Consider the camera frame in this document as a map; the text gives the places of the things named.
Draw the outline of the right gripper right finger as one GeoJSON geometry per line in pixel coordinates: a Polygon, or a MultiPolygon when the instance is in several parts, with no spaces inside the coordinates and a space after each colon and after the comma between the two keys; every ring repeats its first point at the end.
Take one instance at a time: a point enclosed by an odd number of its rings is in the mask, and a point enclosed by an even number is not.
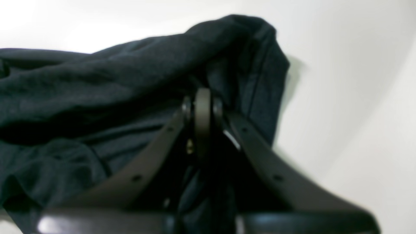
{"type": "Polygon", "coordinates": [[[236,234],[379,234],[374,216],[301,175],[274,153],[249,120],[212,112],[221,137],[218,164],[231,187],[236,234]]]}

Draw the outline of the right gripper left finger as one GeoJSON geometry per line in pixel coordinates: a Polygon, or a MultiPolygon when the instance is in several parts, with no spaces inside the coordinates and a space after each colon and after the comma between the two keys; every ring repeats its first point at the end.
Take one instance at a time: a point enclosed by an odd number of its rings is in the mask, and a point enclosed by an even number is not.
{"type": "Polygon", "coordinates": [[[37,234],[179,234],[175,212],[184,173],[183,133],[192,118],[189,96],[157,136],[119,172],[60,206],[46,209],[37,234]]]}

